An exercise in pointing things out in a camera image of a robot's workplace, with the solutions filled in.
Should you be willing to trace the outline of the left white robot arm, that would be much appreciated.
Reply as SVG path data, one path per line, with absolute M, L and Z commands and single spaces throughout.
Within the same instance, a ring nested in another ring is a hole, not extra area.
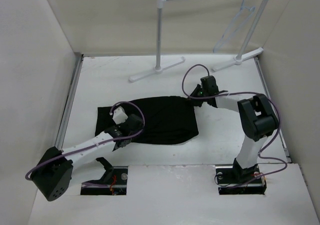
M 49 202 L 57 200 L 70 185 L 75 184 L 74 174 L 80 167 L 93 161 L 102 164 L 95 172 L 96 180 L 100 184 L 108 184 L 112 180 L 113 167 L 103 156 L 131 143 L 143 132 L 144 126 L 144 117 L 130 114 L 124 122 L 106 128 L 82 144 L 66 150 L 51 147 L 26 178 L 36 185 Z

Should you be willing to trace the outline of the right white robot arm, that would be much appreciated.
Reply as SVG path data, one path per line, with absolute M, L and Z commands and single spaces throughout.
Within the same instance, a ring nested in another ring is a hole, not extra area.
M 244 140 L 239 154 L 231 166 L 217 166 L 215 182 L 220 194 L 263 194 L 267 188 L 265 174 L 259 169 L 258 158 L 264 147 L 270 145 L 268 138 L 275 139 L 280 132 L 279 113 L 263 93 L 232 92 L 219 90 L 216 79 L 207 75 L 188 96 L 200 107 L 203 103 L 217 109 L 238 113 Z

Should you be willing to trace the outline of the black trousers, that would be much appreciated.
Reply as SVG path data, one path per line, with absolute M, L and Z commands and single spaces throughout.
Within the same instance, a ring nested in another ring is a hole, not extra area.
M 184 97 L 147 97 L 131 103 L 145 118 L 143 132 L 131 140 L 133 143 L 178 145 L 199 135 L 194 106 Z

